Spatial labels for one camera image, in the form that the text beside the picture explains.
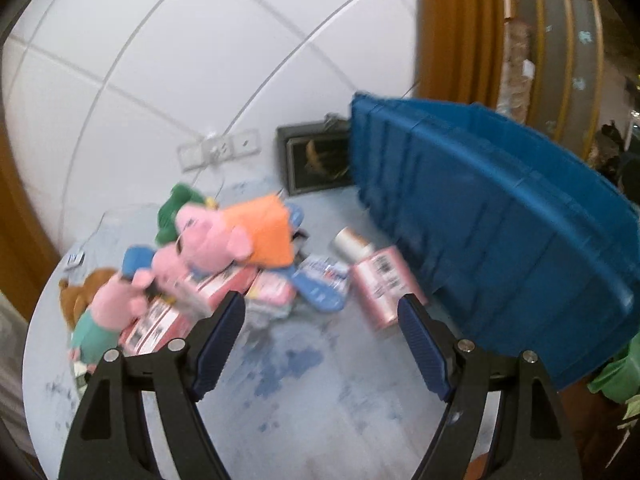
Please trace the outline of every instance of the wall socket panel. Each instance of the wall socket panel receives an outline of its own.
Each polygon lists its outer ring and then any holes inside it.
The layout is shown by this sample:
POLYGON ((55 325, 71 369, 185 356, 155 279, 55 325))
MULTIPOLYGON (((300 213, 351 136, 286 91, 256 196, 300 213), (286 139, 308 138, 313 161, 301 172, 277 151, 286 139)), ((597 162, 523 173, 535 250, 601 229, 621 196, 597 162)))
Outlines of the wall socket panel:
POLYGON ((257 153, 260 153, 260 132, 254 129, 233 135, 209 136, 178 146, 178 161, 182 172, 187 173, 257 153))
POLYGON ((231 144, 236 158, 260 153, 260 133, 258 130, 238 132, 231 136, 231 144))

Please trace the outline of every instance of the green plush toy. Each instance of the green plush toy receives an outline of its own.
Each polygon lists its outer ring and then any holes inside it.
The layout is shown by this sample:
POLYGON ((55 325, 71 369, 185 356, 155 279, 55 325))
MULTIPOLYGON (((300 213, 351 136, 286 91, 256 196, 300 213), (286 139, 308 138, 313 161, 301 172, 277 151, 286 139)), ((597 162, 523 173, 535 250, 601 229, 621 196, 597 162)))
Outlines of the green plush toy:
POLYGON ((195 189, 186 184, 176 184, 171 190, 171 196, 158 211, 158 234, 156 243, 159 246, 167 245, 178 239, 178 231, 175 229, 175 215, 180 208, 189 203, 210 205, 211 199, 202 196, 195 189))

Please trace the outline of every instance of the white wire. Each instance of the white wire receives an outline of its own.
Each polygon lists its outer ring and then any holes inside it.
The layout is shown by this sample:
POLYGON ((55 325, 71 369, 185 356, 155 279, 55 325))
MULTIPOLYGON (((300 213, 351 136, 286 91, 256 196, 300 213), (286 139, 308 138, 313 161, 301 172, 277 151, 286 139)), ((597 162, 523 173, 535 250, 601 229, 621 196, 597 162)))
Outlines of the white wire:
POLYGON ((87 245, 87 243, 95 236, 98 234, 98 231, 100 230, 100 227, 102 227, 102 223, 105 221, 105 219, 113 214, 113 213, 117 213, 117 212, 126 212, 128 210, 138 210, 138 209, 142 209, 142 208, 147 208, 147 207, 156 207, 159 208, 161 205, 159 203, 156 202, 145 202, 145 203, 138 203, 138 204, 130 204, 130 205, 126 205, 126 206, 121 206, 121 207, 114 207, 112 209, 107 209, 107 211, 105 211, 104 213, 102 213, 102 216, 100 217, 100 221, 98 222, 98 225, 96 226, 96 228, 94 229, 94 231, 87 237, 85 238, 85 240, 80 244, 80 246, 76 249, 76 252, 81 251, 85 245, 87 245))
MULTIPOLYGON (((213 170, 213 168, 216 168, 217 170, 220 170, 220 173, 222 174, 222 181, 220 183, 220 187, 218 188, 218 191, 216 193, 216 195, 213 197, 214 200, 218 200, 218 196, 220 195, 220 193, 222 192, 223 187, 225 187, 225 182, 226 182, 226 175, 225 175, 225 171, 222 169, 222 167, 220 166, 210 166, 210 168, 213 170)), ((196 182, 198 181, 198 177, 202 174, 202 172, 204 171, 204 169, 202 170, 198 170, 196 172, 196 175, 194 177, 194 179, 191 181, 190 186, 193 187, 195 186, 196 182)), ((100 227, 102 227, 103 222, 111 215, 114 213, 122 213, 122 212, 126 212, 128 210, 137 210, 137 209, 142 209, 142 208, 148 208, 148 207, 155 207, 155 208, 160 208, 161 204, 156 203, 156 202, 143 202, 143 203, 137 203, 137 204, 130 204, 130 205, 126 205, 126 206, 121 206, 121 207, 114 207, 112 209, 107 209, 107 211, 105 211, 104 213, 102 213, 102 216, 100 217, 100 221, 98 222, 98 225, 95 227, 95 229, 93 230, 93 232, 87 237, 85 238, 85 240, 80 244, 80 246, 76 249, 76 252, 82 251, 82 249, 84 249, 85 245, 87 245, 89 243, 89 241, 98 234, 98 231, 100 230, 100 227)))

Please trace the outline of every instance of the blue plush toy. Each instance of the blue plush toy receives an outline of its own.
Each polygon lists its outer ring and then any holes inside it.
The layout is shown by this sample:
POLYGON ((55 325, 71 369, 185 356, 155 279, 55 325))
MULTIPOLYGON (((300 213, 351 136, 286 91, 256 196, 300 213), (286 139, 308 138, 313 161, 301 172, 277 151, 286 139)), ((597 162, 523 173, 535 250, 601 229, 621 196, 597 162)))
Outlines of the blue plush toy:
POLYGON ((132 280, 138 269, 150 269, 155 254, 156 250, 152 247, 132 245, 122 259, 122 277, 132 280))

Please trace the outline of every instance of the screw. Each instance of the screw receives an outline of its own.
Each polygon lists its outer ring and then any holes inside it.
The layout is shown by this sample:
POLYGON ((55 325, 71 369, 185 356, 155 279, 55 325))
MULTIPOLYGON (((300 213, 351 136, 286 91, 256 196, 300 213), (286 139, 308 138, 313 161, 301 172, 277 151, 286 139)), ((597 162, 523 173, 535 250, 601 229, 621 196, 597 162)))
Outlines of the screw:
POLYGON ((538 361, 538 354, 536 354, 533 350, 525 350, 522 353, 522 358, 527 362, 527 363, 535 363, 538 361))
POLYGON ((171 352, 179 352, 186 345, 187 343, 184 342, 184 339, 171 339, 171 341, 169 341, 169 344, 167 346, 169 350, 171 350, 171 352))
POLYGON ((476 349, 476 343, 469 339, 461 339, 458 341, 458 348, 463 352, 473 352, 476 349))
POLYGON ((120 357, 120 352, 118 352, 115 348, 107 350, 102 356, 102 358, 108 363, 113 363, 118 357, 120 357))

